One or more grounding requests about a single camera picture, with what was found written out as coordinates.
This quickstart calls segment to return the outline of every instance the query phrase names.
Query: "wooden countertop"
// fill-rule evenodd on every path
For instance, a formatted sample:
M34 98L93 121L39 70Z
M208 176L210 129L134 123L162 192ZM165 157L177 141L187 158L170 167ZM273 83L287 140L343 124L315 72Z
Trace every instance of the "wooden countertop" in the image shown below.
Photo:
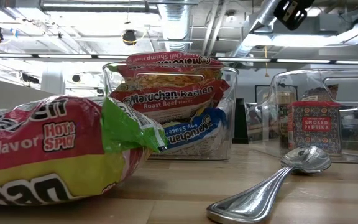
M212 223L206 207L280 168L278 158L233 145L230 161L148 161L106 195L45 207L0 207L0 224ZM291 176L264 223L358 223L358 164Z

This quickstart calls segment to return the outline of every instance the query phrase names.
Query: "clear plastic bin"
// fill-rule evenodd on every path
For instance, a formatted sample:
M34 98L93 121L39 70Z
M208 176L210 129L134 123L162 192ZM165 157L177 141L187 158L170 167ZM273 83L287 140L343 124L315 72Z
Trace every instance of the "clear plastic bin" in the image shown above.
M314 145L334 162L358 163L358 69L275 75L268 97L246 114L252 149L282 157Z
M122 73L124 73L122 70L118 69L119 66L128 66L128 68L142 68L142 67L152 67L150 71L147 72L139 72L135 73L136 79L134 80L128 80L127 78L124 78ZM161 68L192 68L191 73L181 73L181 72L167 72L166 69ZM142 80L145 76L150 76L150 80L154 80L152 82L159 82L159 80L172 80L175 81L176 78L199 78L201 82L204 81L207 82L208 79L204 77L200 71L205 70L213 70L214 72L221 73L221 79L225 80L226 83L229 85L228 89L223 92L223 97L219 102L216 102L217 108L222 109L224 111L224 117L226 119L226 122L219 123L217 128L214 129L214 131L210 132L208 135L202 137L201 139L187 143L185 142L184 145L180 147L175 147L174 149L168 149L165 152L162 152L160 154L152 154L151 158L153 159L199 159L199 160L223 160L223 159L229 159L230 153L231 153L231 141L234 135L234 112L235 112L235 106L236 106L236 85L237 85L237 75L238 71L233 68L227 68L227 67L217 67L212 65L184 65L184 64L125 64L125 63L110 63L103 67L104 71L104 78L105 82L107 84L107 90L106 93L110 96L113 96L112 93L116 92L116 94L119 94L120 91L131 91L136 90L137 97L140 99L140 95L144 95L150 93L147 88L147 83ZM178 90L176 86L166 86L166 82L160 81L160 90L163 92L172 91L172 90ZM123 103L126 103L127 105L131 105L133 108L136 109L134 106L134 101L129 100L130 97L121 97L120 95L115 97L118 100L123 101ZM186 102L186 101L198 101L196 99L202 98L202 96L193 95L193 96L183 96L181 94L175 95L175 99L177 99L177 103L180 102ZM193 117L195 113L200 112L200 108L204 108L204 103L199 103L199 107L194 105L188 106L186 110L186 114ZM167 124L169 122L179 122L179 123L187 123L189 122L189 119L170 119L175 117L176 115L173 115L177 113L178 111L175 111L174 109L169 110L153 110L152 112L144 112L142 109L147 108L148 106L144 105L140 108L140 112L143 114L146 114L148 117L156 119L158 122L160 122L162 125ZM193 136L201 135L200 132L192 133Z

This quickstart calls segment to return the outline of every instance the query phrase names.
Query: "silver spoon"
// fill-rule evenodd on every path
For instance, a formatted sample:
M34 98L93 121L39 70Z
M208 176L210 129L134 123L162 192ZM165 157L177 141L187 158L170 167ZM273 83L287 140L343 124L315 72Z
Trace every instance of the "silver spoon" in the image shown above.
M260 222L269 215L280 186L292 171L316 174L328 169L331 160L322 149L307 146L287 153L281 165L282 169L255 187L210 205L207 216L223 224Z

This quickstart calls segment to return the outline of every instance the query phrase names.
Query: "maruchan ramen package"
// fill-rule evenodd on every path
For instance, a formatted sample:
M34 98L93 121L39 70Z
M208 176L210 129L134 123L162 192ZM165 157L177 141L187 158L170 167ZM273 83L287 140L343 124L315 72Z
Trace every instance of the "maruchan ramen package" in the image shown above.
M168 146L161 155L200 155L219 146L227 126L226 114L219 108L200 110L190 122L164 124Z
M52 96L0 111L0 205L103 194L166 143L160 124L110 98Z
M209 79L220 79L223 64L197 54L160 52L131 55L125 65L110 66L119 72L125 83L117 89L131 91L142 88L187 86Z
M225 80L209 80L185 87L153 87L114 91L111 97L159 123L190 118L200 108L215 107L230 86Z

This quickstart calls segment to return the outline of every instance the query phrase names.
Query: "blue ramen package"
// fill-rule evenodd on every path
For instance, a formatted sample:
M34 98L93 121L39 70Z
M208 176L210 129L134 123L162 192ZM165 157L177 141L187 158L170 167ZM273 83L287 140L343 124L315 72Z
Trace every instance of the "blue ramen package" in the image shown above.
M224 138L226 114L219 108L204 108L188 123L171 122L163 125L168 146L161 154L202 155L214 150Z

